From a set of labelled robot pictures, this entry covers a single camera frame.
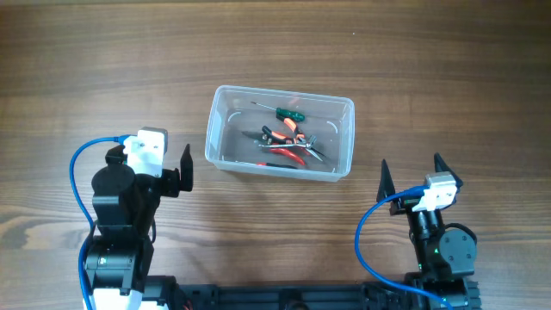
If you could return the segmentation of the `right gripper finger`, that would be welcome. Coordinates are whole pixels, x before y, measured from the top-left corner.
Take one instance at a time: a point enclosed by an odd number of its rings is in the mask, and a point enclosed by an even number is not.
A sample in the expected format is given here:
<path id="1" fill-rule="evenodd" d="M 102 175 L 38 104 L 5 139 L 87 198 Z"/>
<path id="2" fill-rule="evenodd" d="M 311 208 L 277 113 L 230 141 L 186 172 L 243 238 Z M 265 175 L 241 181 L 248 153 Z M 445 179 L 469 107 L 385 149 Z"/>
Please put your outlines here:
<path id="1" fill-rule="evenodd" d="M 434 154 L 435 172 L 448 172 L 454 179 L 457 188 L 463 186 L 463 181 L 455 174 L 455 172 L 446 164 L 439 152 Z"/>
<path id="2" fill-rule="evenodd" d="M 388 198 L 391 195 L 395 194 L 395 187 L 393 184 L 393 179 L 387 165 L 387 161 L 383 159 L 381 161 L 381 178 L 380 184 L 376 196 L 376 201 L 381 202 L 384 199 Z"/>

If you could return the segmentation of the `black red screwdriver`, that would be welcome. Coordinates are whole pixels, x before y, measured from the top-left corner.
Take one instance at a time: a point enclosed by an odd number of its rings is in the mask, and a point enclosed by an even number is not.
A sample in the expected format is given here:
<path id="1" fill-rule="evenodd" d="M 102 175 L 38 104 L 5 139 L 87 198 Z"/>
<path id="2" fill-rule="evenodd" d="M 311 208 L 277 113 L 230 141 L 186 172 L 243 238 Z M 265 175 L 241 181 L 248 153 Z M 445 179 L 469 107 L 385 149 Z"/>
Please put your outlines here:
<path id="1" fill-rule="evenodd" d="M 296 166 L 290 165 L 290 164 L 275 164 L 270 162 L 256 162 L 256 163 L 246 163 L 246 162 L 236 162 L 239 164 L 254 164 L 257 166 L 266 166 L 266 167 L 272 167 L 272 168 L 281 168 L 281 169 L 292 169 L 292 170 L 298 170 Z"/>

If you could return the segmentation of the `clear plastic container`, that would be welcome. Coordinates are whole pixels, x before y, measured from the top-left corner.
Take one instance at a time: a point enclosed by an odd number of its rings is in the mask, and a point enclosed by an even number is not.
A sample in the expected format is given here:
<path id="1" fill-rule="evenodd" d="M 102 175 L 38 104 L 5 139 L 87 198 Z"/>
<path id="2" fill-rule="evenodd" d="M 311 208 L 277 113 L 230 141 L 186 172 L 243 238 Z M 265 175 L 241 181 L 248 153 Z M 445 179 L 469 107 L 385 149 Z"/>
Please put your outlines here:
<path id="1" fill-rule="evenodd" d="M 349 98 L 222 85 L 205 157 L 225 171 L 336 182 L 350 173 L 354 143 Z"/>

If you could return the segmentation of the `red handled snips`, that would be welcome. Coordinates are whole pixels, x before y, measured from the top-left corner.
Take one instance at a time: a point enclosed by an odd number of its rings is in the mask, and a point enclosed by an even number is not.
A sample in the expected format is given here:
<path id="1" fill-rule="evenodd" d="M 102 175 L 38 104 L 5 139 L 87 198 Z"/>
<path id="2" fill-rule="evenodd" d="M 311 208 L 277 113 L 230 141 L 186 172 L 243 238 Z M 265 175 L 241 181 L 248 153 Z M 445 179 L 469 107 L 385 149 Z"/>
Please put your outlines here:
<path id="1" fill-rule="evenodd" d="M 276 147 L 279 145 L 279 142 L 275 142 L 268 134 L 252 132 L 252 131 L 242 131 L 241 132 L 245 137 L 253 139 L 258 147 L 264 153 L 271 153 L 276 155 L 284 156 L 288 159 L 293 160 L 296 164 L 305 166 L 306 162 L 295 152 L 290 151 L 288 148 Z"/>

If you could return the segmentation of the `orange black pliers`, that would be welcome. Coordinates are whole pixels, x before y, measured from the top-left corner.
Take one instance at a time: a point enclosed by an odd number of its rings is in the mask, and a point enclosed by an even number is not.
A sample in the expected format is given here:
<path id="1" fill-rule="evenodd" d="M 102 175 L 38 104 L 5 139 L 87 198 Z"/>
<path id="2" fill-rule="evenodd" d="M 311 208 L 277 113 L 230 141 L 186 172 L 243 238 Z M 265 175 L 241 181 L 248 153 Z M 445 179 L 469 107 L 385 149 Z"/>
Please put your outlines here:
<path id="1" fill-rule="evenodd" d="M 298 138 L 309 137 L 300 129 L 300 127 L 297 125 L 295 121 L 292 121 L 290 119 L 284 119 L 282 122 L 290 130 L 291 135 L 279 133 L 277 131 L 270 129 L 267 126 L 262 127 L 262 133 L 266 133 L 269 136 L 275 136 L 276 138 L 279 138 L 279 139 L 286 139 L 286 138 L 298 139 Z M 315 144 L 312 149 L 304 149 L 299 147 L 284 147 L 284 148 L 288 148 L 292 152 L 294 152 L 294 150 L 302 150 L 304 153 L 316 158 L 320 162 L 323 162 L 322 158 L 325 157 L 325 155 L 321 151 L 315 148 Z"/>

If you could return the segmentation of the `green handled screwdriver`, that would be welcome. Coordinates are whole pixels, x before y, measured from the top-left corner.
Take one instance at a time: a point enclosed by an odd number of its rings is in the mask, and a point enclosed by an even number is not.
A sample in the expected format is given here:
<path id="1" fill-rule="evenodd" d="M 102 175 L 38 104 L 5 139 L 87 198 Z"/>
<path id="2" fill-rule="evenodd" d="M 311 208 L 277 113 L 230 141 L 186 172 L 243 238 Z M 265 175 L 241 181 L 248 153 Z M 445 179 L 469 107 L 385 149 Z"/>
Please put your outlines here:
<path id="1" fill-rule="evenodd" d="M 296 111 L 292 111 L 292 110 L 288 110 L 288 109 L 284 109 L 284 108 L 272 108 L 272 107 L 263 105 L 263 104 L 258 103 L 258 102 L 252 102 L 252 104 L 255 104 L 255 105 L 260 106 L 262 108 L 274 110 L 276 118 L 280 121 L 283 121 L 284 119 L 290 119 L 290 120 L 295 121 L 295 122 L 302 122 L 306 119 L 306 117 L 303 114 L 301 114 L 299 112 L 296 112 Z"/>

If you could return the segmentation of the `silver L-shaped wrench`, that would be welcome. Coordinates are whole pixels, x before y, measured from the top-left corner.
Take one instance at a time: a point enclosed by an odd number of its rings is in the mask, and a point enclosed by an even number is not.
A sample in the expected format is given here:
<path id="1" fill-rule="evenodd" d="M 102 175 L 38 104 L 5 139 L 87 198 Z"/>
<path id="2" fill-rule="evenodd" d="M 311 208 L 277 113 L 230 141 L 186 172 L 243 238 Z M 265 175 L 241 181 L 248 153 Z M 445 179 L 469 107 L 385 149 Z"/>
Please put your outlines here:
<path id="1" fill-rule="evenodd" d="M 315 135 L 311 135 L 307 138 L 298 138 L 298 139 L 279 139 L 275 136 L 270 136 L 266 141 L 264 141 L 262 144 L 260 144 L 260 147 L 267 147 L 267 148 L 284 148 L 284 147 L 299 147 L 304 149 L 312 149 L 315 142 L 317 141 L 317 137 Z"/>

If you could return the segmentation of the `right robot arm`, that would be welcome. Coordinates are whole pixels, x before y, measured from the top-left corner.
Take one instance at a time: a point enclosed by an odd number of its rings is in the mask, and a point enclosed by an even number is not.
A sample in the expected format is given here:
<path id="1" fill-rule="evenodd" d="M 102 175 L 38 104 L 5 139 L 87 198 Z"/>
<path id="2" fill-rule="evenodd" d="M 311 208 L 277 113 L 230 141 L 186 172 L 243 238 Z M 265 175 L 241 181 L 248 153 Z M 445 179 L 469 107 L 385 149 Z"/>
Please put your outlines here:
<path id="1" fill-rule="evenodd" d="M 418 260 L 419 271 L 408 273 L 405 284 L 436 295 L 454 309 L 480 309 L 478 283 L 468 279 L 475 270 L 477 237 L 468 227 L 446 224 L 442 217 L 442 211 L 456 203 L 463 181 L 439 153 L 434 165 L 435 171 L 424 179 L 427 190 L 390 201 L 389 213 L 408 219 Z"/>

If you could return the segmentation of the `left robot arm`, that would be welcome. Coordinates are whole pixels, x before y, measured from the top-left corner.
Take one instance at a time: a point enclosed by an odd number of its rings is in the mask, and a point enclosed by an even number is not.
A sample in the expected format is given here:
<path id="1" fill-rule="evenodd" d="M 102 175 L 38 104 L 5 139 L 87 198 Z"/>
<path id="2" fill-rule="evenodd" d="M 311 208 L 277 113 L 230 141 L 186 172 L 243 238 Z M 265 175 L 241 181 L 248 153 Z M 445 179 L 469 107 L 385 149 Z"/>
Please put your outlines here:
<path id="1" fill-rule="evenodd" d="M 190 149 L 178 168 L 162 169 L 158 177 L 135 173 L 123 150 L 108 150 L 91 181 L 97 219 L 79 253 L 84 308 L 190 309 L 193 302 L 174 276 L 149 273 L 161 198 L 193 188 Z"/>

